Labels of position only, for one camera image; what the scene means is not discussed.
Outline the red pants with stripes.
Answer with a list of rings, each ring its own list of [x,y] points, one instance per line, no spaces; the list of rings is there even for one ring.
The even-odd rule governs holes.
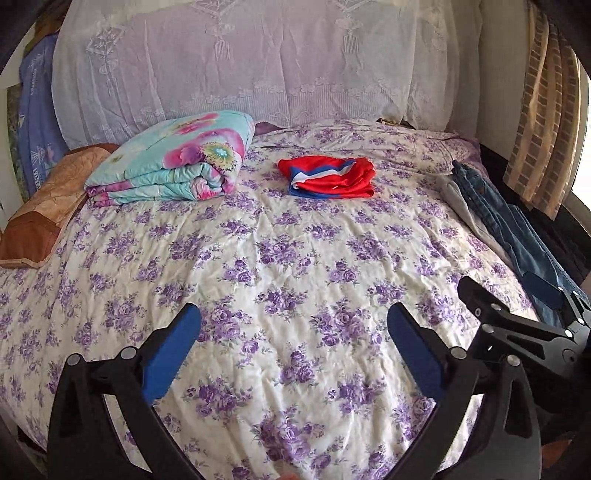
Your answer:
[[[277,163],[287,179],[290,195],[311,199],[352,199],[374,196],[376,170],[368,158],[312,155],[281,159]]]

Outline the blue denim jeans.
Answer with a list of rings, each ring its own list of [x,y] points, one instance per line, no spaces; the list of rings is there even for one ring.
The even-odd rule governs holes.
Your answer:
[[[489,180],[457,161],[453,163],[452,177],[468,206],[508,254],[520,284],[523,274],[532,272],[554,286],[577,291],[590,301],[546,247],[523,212],[507,203]]]

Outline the beige checkered curtain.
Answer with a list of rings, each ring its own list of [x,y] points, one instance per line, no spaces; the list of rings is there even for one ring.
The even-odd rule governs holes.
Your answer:
[[[571,186],[582,123],[582,67],[559,29],[528,3],[528,57],[504,183],[553,220]]]

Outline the grey folded garment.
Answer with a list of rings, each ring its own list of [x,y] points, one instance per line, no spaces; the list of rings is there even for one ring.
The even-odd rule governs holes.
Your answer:
[[[456,215],[469,227],[472,233],[493,250],[499,258],[511,269],[513,263],[503,247],[491,235],[482,220],[468,206],[462,196],[458,184],[451,175],[438,175],[435,178],[436,185],[446,203],[454,210]]]

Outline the purple floral bedspread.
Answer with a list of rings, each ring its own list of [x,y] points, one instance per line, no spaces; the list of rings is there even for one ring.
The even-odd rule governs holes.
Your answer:
[[[290,195],[277,163],[312,155],[368,158],[374,196]],[[450,133],[322,122],[254,140],[231,195],[83,207],[42,268],[1,273],[2,409],[45,445],[68,355],[110,358],[193,303],[201,334],[155,408],[204,476],[382,477],[434,405],[391,342],[390,306],[468,346],[470,276],[535,317],[436,185],[478,157]]]

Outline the brown orange pillow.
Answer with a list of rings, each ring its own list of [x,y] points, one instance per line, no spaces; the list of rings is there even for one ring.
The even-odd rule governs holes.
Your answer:
[[[118,146],[104,143],[68,152],[48,179],[9,219],[1,234],[1,266],[38,269],[87,199],[85,181]]]

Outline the folded turquoise floral quilt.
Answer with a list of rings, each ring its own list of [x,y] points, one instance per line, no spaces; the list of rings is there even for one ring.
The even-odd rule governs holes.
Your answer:
[[[162,121],[117,148],[85,182],[97,207],[204,201],[235,191],[256,124],[223,110]]]

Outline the blue patterned cloth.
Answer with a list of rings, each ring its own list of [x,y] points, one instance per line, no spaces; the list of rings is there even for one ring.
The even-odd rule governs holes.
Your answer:
[[[32,196],[68,151],[52,98],[52,66],[57,34],[44,37],[23,58],[19,76],[18,152],[27,192]]]

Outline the white lace headboard cover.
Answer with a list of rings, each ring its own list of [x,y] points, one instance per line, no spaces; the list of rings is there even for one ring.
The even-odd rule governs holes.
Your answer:
[[[75,1],[52,94],[70,147],[242,111],[291,127],[386,119],[474,136],[476,1]]]

